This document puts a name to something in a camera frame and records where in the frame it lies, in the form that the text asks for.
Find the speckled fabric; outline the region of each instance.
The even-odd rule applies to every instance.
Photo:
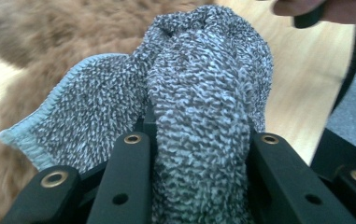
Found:
[[[0,140],[41,169],[68,164],[85,172],[107,160],[151,101],[153,223],[248,223],[249,133],[264,131],[272,70],[267,44],[229,8],[159,16],[132,55],[79,63]]]

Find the black plastic bracket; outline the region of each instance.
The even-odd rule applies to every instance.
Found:
[[[247,166],[249,207],[256,223],[356,223],[280,136],[253,136]]]
[[[88,224],[150,223],[150,139],[127,133],[114,145]]]

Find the hand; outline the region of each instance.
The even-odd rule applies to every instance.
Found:
[[[305,14],[325,2],[323,20],[356,24],[356,0],[277,0],[274,13],[279,16]]]

